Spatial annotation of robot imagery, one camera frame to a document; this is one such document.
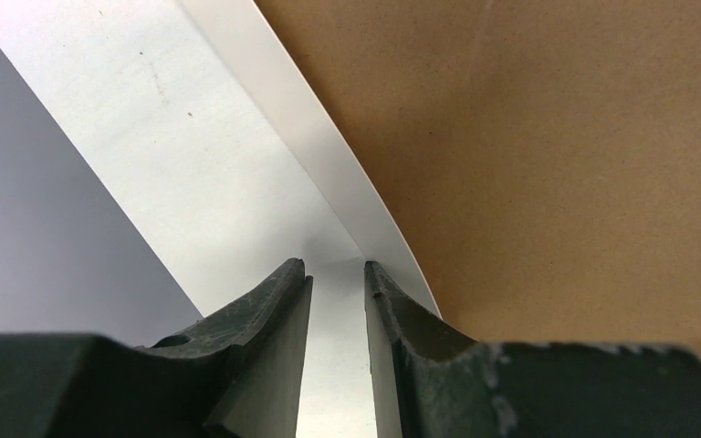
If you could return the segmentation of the white paper mat border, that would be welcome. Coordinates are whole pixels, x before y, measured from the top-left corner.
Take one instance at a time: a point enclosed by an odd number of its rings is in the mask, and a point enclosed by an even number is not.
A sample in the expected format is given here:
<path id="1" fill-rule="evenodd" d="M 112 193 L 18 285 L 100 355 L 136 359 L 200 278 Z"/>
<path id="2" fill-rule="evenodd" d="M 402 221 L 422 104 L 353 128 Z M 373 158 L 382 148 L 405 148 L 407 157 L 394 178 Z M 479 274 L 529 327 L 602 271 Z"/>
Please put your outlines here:
<path id="1" fill-rule="evenodd" d="M 256 4 L 0 1 L 0 48 L 201 314 L 305 262 L 297 436 L 376 436 L 364 265 L 434 297 Z"/>

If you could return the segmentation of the white brown backing board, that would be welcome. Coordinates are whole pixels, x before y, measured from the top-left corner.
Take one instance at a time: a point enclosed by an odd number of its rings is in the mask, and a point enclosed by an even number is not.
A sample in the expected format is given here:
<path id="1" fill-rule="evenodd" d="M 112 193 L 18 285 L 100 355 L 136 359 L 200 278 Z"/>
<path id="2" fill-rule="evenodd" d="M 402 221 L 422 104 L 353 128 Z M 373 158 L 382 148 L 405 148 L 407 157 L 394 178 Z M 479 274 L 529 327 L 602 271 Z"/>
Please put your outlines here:
<path id="1" fill-rule="evenodd" d="M 701 355 L 701 1 L 261 1 L 443 317 Z"/>

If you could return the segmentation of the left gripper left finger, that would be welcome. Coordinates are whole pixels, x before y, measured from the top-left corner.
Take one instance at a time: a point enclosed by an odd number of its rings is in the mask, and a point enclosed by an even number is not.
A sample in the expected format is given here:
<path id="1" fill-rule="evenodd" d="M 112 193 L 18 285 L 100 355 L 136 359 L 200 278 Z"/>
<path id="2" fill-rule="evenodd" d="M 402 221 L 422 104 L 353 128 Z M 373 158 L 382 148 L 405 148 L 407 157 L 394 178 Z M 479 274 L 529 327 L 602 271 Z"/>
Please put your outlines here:
<path id="1" fill-rule="evenodd" d="M 312 286 L 290 258 L 151 347 L 0 334 L 0 437 L 292 437 Z"/>

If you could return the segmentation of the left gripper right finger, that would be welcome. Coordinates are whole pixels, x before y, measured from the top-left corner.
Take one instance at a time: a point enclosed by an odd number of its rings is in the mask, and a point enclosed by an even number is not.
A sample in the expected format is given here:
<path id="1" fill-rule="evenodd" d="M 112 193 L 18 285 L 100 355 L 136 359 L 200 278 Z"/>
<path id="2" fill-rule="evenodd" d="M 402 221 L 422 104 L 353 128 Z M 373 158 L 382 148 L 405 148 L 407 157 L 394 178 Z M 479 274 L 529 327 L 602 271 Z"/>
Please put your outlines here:
<path id="1" fill-rule="evenodd" d="M 701 437 L 701 359 L 670 344 L 479 342 L 364 267 L 381 437 Z"/>

